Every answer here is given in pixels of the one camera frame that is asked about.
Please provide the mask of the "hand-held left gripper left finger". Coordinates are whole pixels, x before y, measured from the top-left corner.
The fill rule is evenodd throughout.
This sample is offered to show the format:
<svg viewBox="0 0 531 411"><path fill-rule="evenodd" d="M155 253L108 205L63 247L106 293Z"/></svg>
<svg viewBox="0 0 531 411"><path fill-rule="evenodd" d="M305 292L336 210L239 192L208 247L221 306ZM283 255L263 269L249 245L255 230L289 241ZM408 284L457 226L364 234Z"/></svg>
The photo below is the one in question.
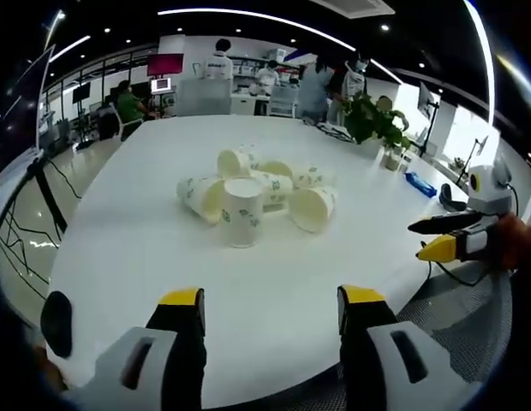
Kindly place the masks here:
<svg viewBox="0 0 531 411"><path fill-rule="evenodd" d="M201 410L206 367L205 292L162 297L96 360L93 377L63 397L77 410Z"/></svg>

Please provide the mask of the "person's right hand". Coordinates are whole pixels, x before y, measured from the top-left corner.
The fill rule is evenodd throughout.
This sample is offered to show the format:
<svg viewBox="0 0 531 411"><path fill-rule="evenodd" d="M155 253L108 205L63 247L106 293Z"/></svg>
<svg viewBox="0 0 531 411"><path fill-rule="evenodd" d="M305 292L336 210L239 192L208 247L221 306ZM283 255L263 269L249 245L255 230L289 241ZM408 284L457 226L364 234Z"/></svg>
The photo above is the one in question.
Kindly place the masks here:
<svg viewBox="0 0 531 411"><path fill-rule="evenodd" d="M507 214L489 235L488 257L497 267L514 270L531 261L531 224Z"/></svg>

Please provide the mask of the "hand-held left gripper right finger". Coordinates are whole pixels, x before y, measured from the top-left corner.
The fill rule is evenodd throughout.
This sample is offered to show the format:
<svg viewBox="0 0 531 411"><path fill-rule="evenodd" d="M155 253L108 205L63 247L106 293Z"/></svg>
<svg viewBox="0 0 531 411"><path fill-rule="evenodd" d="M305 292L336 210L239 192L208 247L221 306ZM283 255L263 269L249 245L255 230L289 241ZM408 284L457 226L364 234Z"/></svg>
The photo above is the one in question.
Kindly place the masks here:
<svg viewBox="0 0 531 411"><path fill-rule="evenodd" d="M416 324L399 322L374 289L337 288L340 363L348 410L460 410L479 389Z"/></svg>

